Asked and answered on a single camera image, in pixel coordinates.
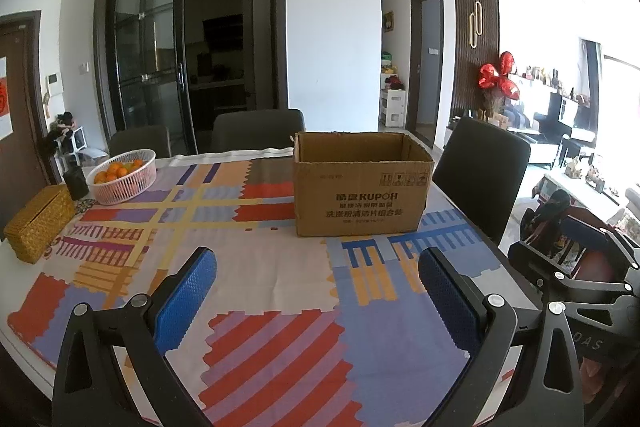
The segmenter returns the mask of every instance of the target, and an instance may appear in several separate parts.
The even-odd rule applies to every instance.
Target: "wooden slat wall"
[[[469,45],[469,14],[476,0],[456,0],[456,65],[454,68],[451,117],[467,109],[484,108],[484,97],[478,87],[480,67],[488,62],[498,64],[500,43],[500,13],[498,0],[482,3],[484,27],[478,37],[478,47]]]

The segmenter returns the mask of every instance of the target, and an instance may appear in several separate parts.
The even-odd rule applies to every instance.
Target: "fruit basket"
[[[118,154],[101,163],[86,178],[92,197],[100,204],[135,198],[156,181],[156,153],[151,149]]]

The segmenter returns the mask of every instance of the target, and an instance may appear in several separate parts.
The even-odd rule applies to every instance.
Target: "glass sliding door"
[[[161,124],[173,154],[195,153],[178,0],[112,0],[118,127]]]

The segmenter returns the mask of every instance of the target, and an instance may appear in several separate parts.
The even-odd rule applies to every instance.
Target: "window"
[[[621,195],[640,181],[639,132],[640,68],[605,55],[596,150],[605,179]]]

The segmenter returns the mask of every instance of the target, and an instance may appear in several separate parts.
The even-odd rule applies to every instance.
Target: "tablecloth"
[[[417,232],[299,238],[290,157],[187,157],[159,169],[137,198],[73,220],[8,325],[55,367],[78,302],[106,309],[151,293],[200,246],[214,252],[218,274],[166,357],[218,427],[391,427],[428,418],[468,354],[418,279],[426,247],[439,247],[485,293],[534,308],[434,185]],[[126,352],[116,355],[141,414],[156,419]]]

